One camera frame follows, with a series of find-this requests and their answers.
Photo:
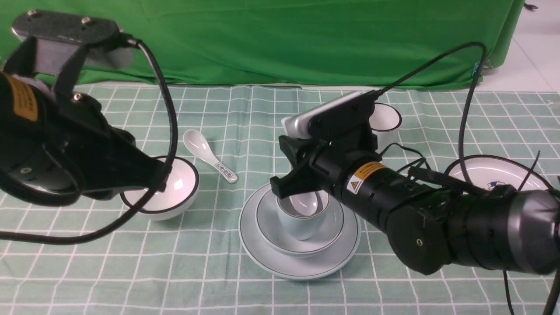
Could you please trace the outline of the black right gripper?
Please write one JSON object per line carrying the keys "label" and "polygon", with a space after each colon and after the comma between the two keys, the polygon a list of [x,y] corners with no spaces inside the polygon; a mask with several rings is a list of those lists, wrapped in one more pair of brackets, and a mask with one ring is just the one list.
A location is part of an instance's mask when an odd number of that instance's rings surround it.
{"label": "black right gripper", "polygon": [[378,163],[373,152],[343,152],[325,142],[288,136],[280,136],[278,142],[293,168],[284,177],[269,180],[279,199],[325,191],[364,219],[386,219],[394,211],[389,170],[380,166],[374,169],[377,174],[359,178],[360,167]]}

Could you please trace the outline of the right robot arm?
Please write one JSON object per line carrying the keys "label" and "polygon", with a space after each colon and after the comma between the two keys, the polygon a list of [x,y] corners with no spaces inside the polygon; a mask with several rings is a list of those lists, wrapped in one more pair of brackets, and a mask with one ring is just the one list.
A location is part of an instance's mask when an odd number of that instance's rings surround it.
{"label": "right robot arm", "polygon": [[438,185],[413,181],[377,155],[337,143],[279,137],[292,165],[270,180],[280,199],[325,191],[386,235],[410,269],[430,275],[444,265],[547,275],[559,269],[559,191],[492,191],[445,174],[411,168]]}

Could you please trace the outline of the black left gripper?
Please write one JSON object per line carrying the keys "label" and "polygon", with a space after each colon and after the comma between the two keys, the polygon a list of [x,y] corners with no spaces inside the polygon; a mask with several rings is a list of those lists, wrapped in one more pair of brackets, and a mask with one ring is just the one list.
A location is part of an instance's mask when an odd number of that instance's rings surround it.
{"label": "black left gripper", "polygon": [[126,191],[163,192],[164,160],[108,124],[89,95],[76,101],[30,78],[1,74],[1,189],[40,206],[80,196],[110,200]]}

